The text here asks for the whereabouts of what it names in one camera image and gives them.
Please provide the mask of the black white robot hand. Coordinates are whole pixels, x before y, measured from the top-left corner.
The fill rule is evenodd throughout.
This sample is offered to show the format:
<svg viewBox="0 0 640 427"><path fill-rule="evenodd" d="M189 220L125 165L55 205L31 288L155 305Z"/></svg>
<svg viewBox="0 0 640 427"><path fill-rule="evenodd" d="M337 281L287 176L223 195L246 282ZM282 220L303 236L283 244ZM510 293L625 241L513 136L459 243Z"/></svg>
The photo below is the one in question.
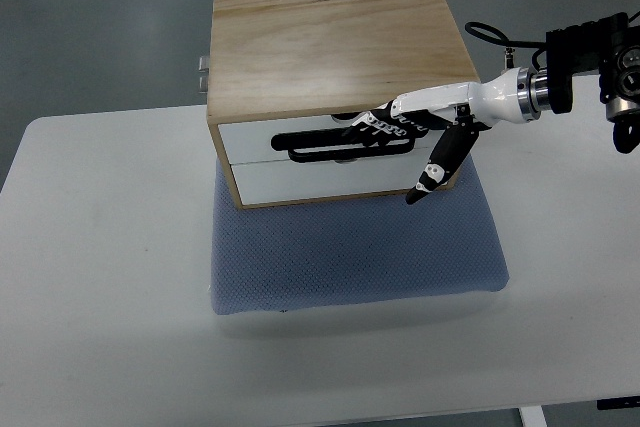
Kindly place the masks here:
<svg viewBox="0 0 640 427"><path fill-rule="evenodd" d="M356 117L344 137L369 147L440 131L426 166L406 195L406 203L412 205L449 182L481 132L500 121L524 124L539 116L529 95L528 70L512 68L487 83L455 83L401 94Z"/></svg>

